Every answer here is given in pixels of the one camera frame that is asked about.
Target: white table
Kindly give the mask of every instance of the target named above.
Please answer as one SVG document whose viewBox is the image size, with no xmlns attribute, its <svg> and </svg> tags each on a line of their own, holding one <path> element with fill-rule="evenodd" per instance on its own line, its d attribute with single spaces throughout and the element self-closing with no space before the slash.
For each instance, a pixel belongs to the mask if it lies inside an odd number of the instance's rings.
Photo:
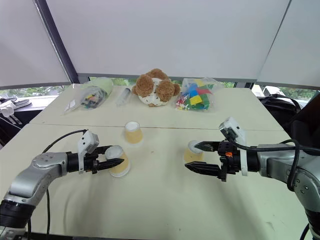
<svg viewBox="0 0 320 240">
<path fill-rule="evenodd" d="M 166 106 L 149 107 L 133 95 L 127 105 L 117 107 L 116 99 L 124 88 L 115 86 L 109 98 L 96 109 L 76 109 L 64 115 L 65 107 L 74 98 L 72 85 L 31 123 L 123 127 L 129 121 L 137 121 L 141 127 L 150 128 L 219 129 L 220 123 L 233 116 L 245 130 L 283 130 L 248 88 L 217 91 L 209 112 L 176 110 L 175 97 Z"/>
<path fill-rule="evenodd" d="M 214 129 L 143 127 L 144 143 L 135 148 L 125 142 L 122 127 L 29 124 L 0 150 L 1 198 L 15 176 L 48 144 L 85 128 L 98 134 L 101 146 L 121 145 L 131 160 L 131 170 L 121 178 L 103 170 L 96 175 L 74 172 L 53 181 L 49 187 L 53 234 L 282 240 L 298 239 L 307 223 L 303 207 L 284 183 L 253 172 L 248 177 L 228 175 L 225 183 L 184 167 L 183 152 L 190 140 L 223 139 Z M 79 138 L 79 134 L 69 136 L 51 150 L 75 152 Z M 247 131 L 248 145 L 288 138 L 281 130 Z M 216 153 L 205 153 L 204 160 L 220 164 Z M 32 215 L 32 230 L 44 233 L 46 225 L 44 197 Z"/>
</svg>

